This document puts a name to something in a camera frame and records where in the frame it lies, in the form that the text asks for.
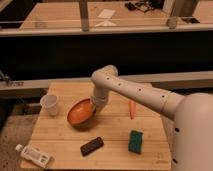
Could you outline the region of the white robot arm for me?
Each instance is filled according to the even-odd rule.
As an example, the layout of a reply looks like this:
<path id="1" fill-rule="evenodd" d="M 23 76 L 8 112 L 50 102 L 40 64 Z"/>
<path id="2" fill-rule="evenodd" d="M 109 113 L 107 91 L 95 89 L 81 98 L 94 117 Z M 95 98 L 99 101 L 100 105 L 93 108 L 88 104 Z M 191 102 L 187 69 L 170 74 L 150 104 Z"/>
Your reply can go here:
<path id="1" fill-rule="evenodd" d="M 109 91 L 132 99 L 174 121 L 172 171 L 213 171 L 213 95 L 181 95 L 118 77 L 107 65 L 91 75 L 92 103 L 99 107 L 108 101 Z"/>

